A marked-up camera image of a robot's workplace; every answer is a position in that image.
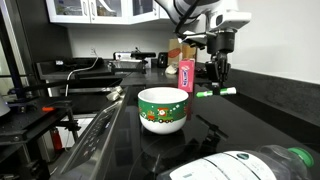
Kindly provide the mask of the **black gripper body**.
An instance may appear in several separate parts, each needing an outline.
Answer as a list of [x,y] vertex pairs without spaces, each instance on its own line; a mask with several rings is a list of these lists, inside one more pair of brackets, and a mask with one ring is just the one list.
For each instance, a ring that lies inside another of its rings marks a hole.
[[208,78],[215,83],[223,83],[231,68],[227,55],[234,51],[234,32],[218,32],[207,36],[207,53],[210,60],[205,63]]

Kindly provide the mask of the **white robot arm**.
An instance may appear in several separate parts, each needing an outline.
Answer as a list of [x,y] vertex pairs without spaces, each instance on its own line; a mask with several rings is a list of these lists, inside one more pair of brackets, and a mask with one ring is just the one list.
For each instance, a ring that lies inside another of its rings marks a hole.
[[[227,55],[234,51],[235,34],[251,20],[251,14],[240,12],[237,0],[155,0],[176,25],[178,40],[191,47],[207,49],[210,59],[205,70],[211,83],[209,91],[197,96],[236,94],[235,87],[225,87],[231,64]],[[206,17],[203,32],[181,31],[181,27],[194,22],[200,15]]]

